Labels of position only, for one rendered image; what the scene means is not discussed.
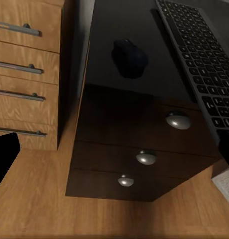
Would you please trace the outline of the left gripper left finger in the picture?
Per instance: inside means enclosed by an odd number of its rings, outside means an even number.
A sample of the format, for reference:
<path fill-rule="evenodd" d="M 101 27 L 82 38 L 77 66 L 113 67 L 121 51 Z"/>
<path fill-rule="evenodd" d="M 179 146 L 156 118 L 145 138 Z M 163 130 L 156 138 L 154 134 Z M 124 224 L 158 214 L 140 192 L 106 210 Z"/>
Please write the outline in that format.
<path fill-rule="evenodd" d="M 20 144 L 15 132 L 0 136 L 0 184 L 20 153 Z"/>

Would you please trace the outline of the keyboard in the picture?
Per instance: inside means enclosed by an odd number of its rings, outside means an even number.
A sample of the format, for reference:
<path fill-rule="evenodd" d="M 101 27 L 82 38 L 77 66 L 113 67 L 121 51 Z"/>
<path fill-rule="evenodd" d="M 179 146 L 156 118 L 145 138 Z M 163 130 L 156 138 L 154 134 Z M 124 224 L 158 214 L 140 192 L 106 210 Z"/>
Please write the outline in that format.
<path fill-rule="evenodd" d="M 154 0 L 215 143 L 229 133 L 229 48 L 207 15 Z"/>

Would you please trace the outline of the mouse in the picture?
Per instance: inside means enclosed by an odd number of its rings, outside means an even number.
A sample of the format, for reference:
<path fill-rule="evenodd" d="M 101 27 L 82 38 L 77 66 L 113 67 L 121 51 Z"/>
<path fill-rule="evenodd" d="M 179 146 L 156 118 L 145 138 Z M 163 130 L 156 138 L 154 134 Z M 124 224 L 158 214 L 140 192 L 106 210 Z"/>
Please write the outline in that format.
<path fill-rule="evenodd" d="M 146 52 L 134 41 L 115 39 L 114 49 L 121 63 L 129 70 L 139 71 L 148 64 Z"/>

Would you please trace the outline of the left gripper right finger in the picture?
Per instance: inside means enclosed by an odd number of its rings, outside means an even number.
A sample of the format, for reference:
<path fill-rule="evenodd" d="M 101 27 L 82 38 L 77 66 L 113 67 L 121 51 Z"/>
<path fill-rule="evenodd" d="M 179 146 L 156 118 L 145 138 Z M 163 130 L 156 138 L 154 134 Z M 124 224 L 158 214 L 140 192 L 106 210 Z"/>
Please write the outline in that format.
<path fill-rule="evenodd" d="M 229 165 L 229 133 L 223 132 L 219 141 L 218 150 Z"/>

